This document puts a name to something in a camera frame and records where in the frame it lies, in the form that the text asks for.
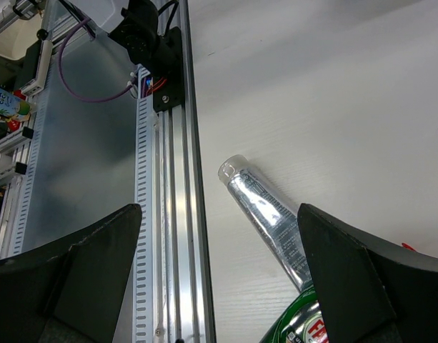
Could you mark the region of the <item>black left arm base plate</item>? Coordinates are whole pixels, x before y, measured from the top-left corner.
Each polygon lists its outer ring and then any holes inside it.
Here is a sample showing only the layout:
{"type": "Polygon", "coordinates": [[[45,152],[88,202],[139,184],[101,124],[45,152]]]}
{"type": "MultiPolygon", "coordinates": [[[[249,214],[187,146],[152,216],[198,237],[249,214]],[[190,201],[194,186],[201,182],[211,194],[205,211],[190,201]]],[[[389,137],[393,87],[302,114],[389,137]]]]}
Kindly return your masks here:
{"type": "Polygon", "coordinates": [[[181,29],[170,29],[166,36],[160,38],[160,44],[154,58],[155,86],[151,91],[155,112],[168,111],[184,105],[184,61],[181,29]]]}

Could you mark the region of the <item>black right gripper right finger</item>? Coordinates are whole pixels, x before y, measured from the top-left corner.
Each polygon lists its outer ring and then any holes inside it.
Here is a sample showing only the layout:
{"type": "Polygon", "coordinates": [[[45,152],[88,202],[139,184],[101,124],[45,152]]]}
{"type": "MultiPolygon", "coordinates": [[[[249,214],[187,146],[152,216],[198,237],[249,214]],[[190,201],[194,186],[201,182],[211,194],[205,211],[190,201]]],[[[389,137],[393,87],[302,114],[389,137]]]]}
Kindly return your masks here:
{"type": "Polygon", "coordinates": [[[438,258],[311,204],[298,222],[330,342],[438,342],[438,258]]]}

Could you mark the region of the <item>green Fairy dish soap bottle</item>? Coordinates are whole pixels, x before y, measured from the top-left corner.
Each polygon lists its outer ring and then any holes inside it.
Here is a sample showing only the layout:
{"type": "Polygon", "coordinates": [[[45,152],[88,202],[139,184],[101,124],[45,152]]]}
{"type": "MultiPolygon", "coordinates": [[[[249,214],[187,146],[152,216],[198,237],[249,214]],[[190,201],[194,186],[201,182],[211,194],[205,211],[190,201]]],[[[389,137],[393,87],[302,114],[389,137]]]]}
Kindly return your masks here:
{"type": "Polygon", "coordinates": [[[303,291],[286,308],[260,342],[329,342],[314,287],[303,291]]]}

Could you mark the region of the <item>silver toothpaste tube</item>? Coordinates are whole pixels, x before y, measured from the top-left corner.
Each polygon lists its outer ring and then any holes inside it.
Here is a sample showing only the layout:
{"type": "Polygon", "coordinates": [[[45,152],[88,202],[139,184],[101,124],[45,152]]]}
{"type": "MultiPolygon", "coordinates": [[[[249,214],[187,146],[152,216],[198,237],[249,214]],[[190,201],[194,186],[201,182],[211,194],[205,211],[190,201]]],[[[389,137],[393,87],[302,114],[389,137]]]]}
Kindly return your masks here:
{"type": "Polygon", "coordinates": [[[220,181],[258,231],[299,292],[312,286],[297,212],[292,202],[242,155],[229,157],[218,170],[220,181]]]}

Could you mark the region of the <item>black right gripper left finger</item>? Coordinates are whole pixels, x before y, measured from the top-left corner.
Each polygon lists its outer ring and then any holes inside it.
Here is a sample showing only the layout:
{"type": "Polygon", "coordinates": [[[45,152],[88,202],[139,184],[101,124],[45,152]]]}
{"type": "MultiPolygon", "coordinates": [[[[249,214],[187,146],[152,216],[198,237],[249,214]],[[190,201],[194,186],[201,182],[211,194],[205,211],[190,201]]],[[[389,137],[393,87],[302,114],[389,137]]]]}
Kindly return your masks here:
{"type": "Polygon", "coordinates": [[[112,342],[141,207],[0,260],[0,342],[112,342]]]}

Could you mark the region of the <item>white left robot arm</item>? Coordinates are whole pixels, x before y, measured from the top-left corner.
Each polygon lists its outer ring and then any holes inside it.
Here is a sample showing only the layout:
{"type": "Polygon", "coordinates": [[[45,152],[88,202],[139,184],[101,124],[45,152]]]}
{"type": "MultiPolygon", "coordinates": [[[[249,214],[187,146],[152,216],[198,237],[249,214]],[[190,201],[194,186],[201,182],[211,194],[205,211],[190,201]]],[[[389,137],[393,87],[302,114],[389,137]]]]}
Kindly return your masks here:
{"type": "Polygon", "coordinates": [[[133,64],[153,73],[173,64],[172,53],[158,35],[159,12],[153,2],[129,1],[121,16],[122,22],[108,37],[126,49],[133,64]]]}

